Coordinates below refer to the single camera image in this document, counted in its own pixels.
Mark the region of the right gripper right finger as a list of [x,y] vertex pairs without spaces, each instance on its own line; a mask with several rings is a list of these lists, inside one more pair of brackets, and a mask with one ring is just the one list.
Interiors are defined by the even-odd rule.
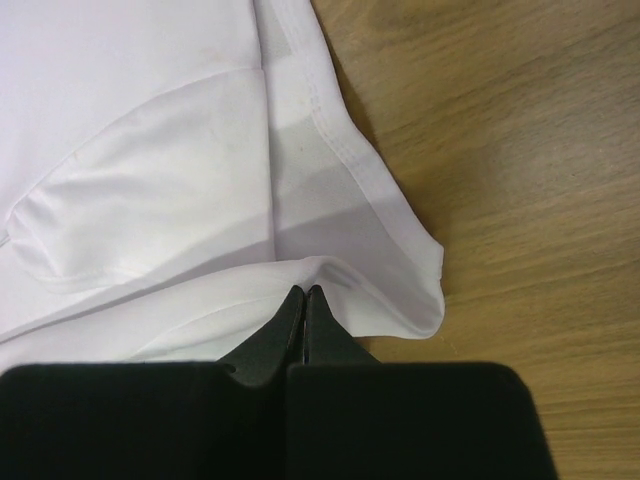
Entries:
[[287,372],[291,479],[554,479],[532,395],[491,362],[385,364],[307,297]]

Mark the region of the white t shirt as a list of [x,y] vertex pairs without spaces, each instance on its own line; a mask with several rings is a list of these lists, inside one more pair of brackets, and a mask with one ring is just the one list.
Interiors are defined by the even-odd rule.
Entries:
[[1,367],[216,360],[293,286],[440,328],[443,250],[307,1],[1,5]]

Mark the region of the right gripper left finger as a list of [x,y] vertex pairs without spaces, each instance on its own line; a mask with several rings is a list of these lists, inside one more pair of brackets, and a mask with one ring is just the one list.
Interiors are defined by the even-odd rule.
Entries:
[[280,479],[301,288],[217,362],[33,364],[1,378],[5,479]]

